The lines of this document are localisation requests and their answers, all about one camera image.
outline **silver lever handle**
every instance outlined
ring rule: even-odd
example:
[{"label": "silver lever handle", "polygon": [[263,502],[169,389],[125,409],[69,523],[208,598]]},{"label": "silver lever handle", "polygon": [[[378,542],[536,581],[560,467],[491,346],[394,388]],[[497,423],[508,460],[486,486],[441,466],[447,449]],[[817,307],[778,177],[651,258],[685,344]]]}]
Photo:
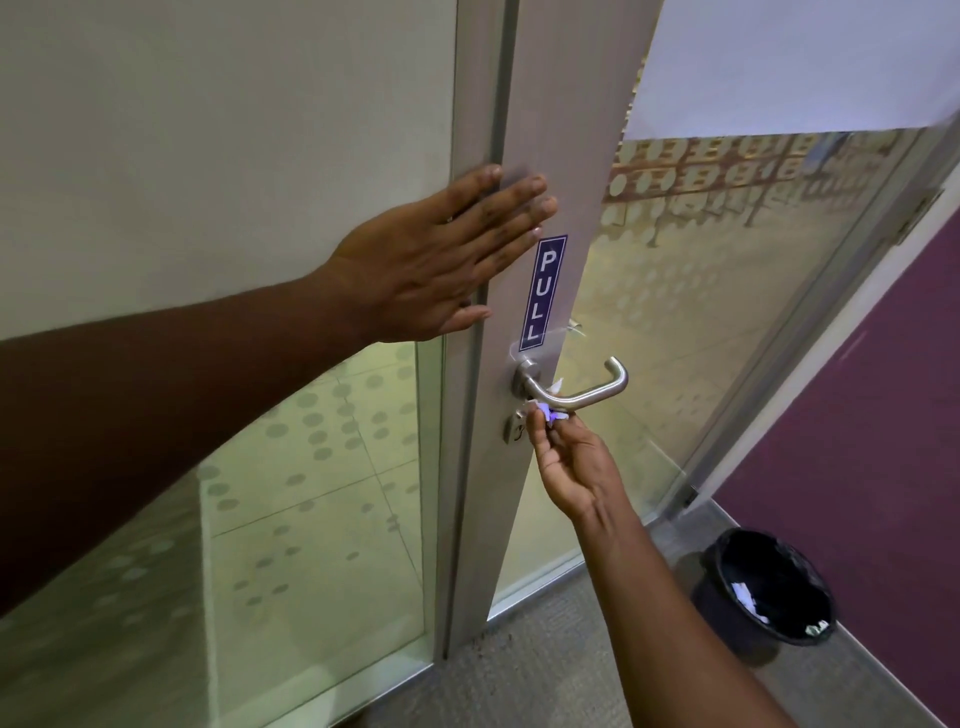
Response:
[{"label": "silver lever handle", "polygon": [[619,359],[611,356],[603,365],[613,375],[613,381],[578,392],[570,397],[557,397],[557,395],[551,395],[543,389],[540,384],[540,365],[531,359],[524,359],[516,366],[514,372],[514,394],[522,400],[531,399],[545,402],[553,409],[564,411],[582,409],[613,395],[618,395],[627,388],[627,381],[630,377]]}]

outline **pull sign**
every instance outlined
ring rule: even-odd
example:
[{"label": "pull sign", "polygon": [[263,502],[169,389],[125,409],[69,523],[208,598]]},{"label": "pull sign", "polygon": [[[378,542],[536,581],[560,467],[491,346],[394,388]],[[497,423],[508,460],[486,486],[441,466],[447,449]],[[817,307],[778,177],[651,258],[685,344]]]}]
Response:
[{"label": "pull sign", "polygon": [[537,245],[537,265],[530,283],[527,314],[523,317],[523,332],[520,334],[522,352],[543,345],[565,247],[566,235],[545,237]]}]

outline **black trash bag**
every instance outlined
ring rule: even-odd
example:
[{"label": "black trash bag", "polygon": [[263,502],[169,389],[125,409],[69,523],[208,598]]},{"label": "black trash bag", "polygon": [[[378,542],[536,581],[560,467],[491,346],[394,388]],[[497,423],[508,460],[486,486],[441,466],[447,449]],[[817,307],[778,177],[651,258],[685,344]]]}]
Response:
[{"label": "black trash bag", "polygon": [[823,577],[796,548],[762,531],[731,528],[701,556],[693,603],[740,657],[776,643],[818,644],[836,628]]}]

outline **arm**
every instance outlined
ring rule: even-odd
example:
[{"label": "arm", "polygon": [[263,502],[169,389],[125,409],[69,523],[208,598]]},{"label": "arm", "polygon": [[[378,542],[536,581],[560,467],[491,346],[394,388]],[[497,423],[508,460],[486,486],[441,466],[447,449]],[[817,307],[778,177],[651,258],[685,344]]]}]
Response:
[{"label": "arm", "polygon": [[0,615],[333,365],[488,317],[461,302],[556,211],[527,206],[541,177],[477,202],[499,179],[388,210],[302,279],[0,343]]},{"label": "arm", "polygon": [[677,585],[603,441],[574,417],[528,429],[547,493],[573,521],[636,726],[795,728]]}]

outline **person's right hand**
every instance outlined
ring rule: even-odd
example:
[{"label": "person's right hand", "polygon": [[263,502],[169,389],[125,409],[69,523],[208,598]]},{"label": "person's right hand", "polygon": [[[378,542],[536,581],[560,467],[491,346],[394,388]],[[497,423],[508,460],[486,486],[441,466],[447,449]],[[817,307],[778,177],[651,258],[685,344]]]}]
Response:
[{"label": "person's right hand", "polygon": [[388,209],[351,232],[307,279],[338,292],[341,315],[364,343],[425,341],[488,318],[470,295],[540,239],[557,200],[534,202],[543,175],[483,197],[500,182],[490,165],[424,200]]},{"label": "person's right hand", "polygon": [[557,420],[548,430],[543,413],[531,407],[527,432],[547,494],[574,525],[619,508],[633,512],[610,451],[579,417]]}]

